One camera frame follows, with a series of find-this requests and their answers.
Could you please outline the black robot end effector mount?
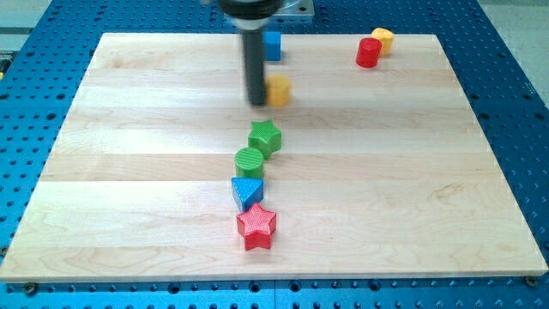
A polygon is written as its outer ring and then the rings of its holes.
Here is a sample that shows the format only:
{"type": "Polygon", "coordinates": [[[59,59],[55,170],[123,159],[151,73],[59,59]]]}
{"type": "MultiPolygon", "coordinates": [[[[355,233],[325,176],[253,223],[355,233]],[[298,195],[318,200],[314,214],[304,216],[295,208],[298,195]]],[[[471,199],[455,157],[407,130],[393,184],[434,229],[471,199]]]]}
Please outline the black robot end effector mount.
{"type": "Polygon", "coordinates": [[[258,30],[281,7],[282,0],[219,0],[221,11],[229,15],[239,30],[258,30]]]}

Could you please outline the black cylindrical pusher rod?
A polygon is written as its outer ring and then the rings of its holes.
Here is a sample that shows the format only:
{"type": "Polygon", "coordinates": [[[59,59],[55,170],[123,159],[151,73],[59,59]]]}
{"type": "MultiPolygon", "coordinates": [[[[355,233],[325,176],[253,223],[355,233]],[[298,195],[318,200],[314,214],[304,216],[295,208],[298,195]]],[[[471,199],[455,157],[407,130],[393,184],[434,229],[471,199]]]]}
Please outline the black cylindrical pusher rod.
{"type": "Polygon", "coordinates": [[[252,106],[264,106],[267,90],[264,76],[265,54],[262,29],[243,30],[241,38],[247,99],[252,106]]]}

